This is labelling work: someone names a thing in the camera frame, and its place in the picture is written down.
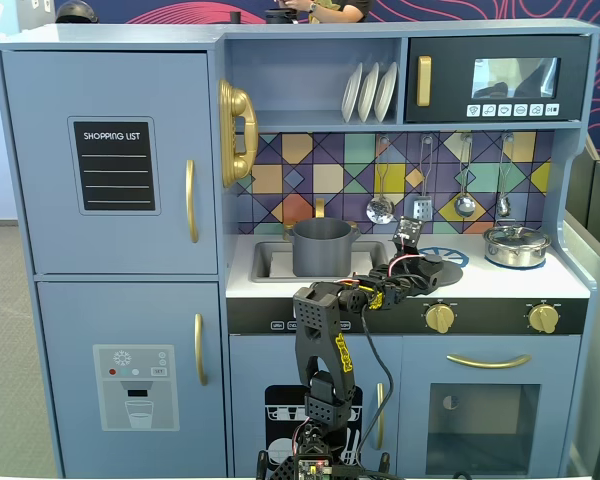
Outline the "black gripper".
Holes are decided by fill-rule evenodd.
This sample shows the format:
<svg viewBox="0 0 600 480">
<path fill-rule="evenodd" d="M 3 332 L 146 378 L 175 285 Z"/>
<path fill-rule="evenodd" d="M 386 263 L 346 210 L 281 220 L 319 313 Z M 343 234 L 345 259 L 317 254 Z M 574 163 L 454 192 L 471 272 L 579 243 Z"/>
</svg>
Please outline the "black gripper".
<svg viewBox="0 0 600 480">
<path fill-rule="evenodd" d="M 385 279 L 387 302 L 402 302 L 408 297 L 436 291 L 444 283 L 442 269 L 443 260 L 440 256 L 397 254 L 388 264 Z"/>
</svg>

